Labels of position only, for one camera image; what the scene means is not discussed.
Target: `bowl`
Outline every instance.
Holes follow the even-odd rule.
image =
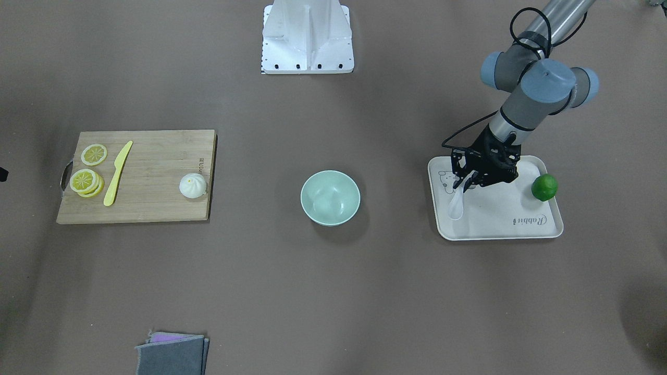
[[[339,171],[317,172],[301,188],[301,207],[322,226],[339,226],[352,219],[361,200],[354,180]]]

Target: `blue gray towel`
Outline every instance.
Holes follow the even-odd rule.
[[[209,340],[202,335],[150,333],[139,352],[137,375],[204,375]]]

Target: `wooden cutting board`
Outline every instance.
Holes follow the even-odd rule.
[[[115,168],[113,162],[123,146],[133,141],[118,185],[114,204],[102,204]],[[83,168],[96,171],[104,178],[104,190],[93,198],[82,198],[69,187],[56,222],[59,224],[101,224],[180,222],[206,220],[211,203],[211,183],[215,164],[215,130],[159,131],[84,131],[74,153],[72,173]],[[107,147],[107,159],[89,167],[81,161],[88,145]],[[181,178],[200,173],[207,192],[196,199],[179,191]]]

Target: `metal tube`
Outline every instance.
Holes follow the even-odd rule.
[[[551,43],[556,44],[563,40],[594,2],[595,0],[551,0],[542,10],[551,24]],[[537,16],[526,30],[535,31],[544,37],[549,36],[546,22],[540,16]]]

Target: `yellow knife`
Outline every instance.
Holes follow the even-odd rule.
[[[109,183],[109,189],[107,190],[107,195],[104,196],[104,205],[111,206],[116,200],[116,192],[118,191],[118,181],[121,179],[121,172],[123,171],[123,166],[125,165],[125,159],[127,159],[127,153],[132,147],[132,141],[129,141],[123,146],[123,149],[116,156],[116,160],[113,162],[113,166],[116,167],[116,172],[113,173],[113,178]]]

